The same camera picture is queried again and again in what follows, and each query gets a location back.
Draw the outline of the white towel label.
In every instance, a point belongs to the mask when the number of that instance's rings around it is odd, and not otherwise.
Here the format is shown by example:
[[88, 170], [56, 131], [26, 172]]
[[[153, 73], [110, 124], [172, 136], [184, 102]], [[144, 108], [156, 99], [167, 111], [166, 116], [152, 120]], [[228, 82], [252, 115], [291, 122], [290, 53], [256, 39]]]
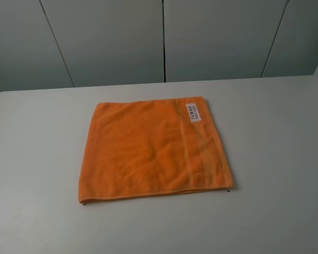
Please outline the white towel label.
[[185, 106], [191, 122], [201, 121], [201, 116], [195, 103], [187, 103]]

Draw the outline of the orange terry towel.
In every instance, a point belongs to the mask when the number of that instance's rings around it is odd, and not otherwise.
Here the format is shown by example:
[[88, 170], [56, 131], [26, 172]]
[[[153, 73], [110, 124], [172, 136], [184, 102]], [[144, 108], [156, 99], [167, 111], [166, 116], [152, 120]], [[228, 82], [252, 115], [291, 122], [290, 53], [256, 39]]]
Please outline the orange terry towel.
[[[197, 105], [201, 121], [190, 121], [187, 103]], [[222, 141], [203, 97], [96, 106], [78, 182], [81, 204], [233, 185]]]

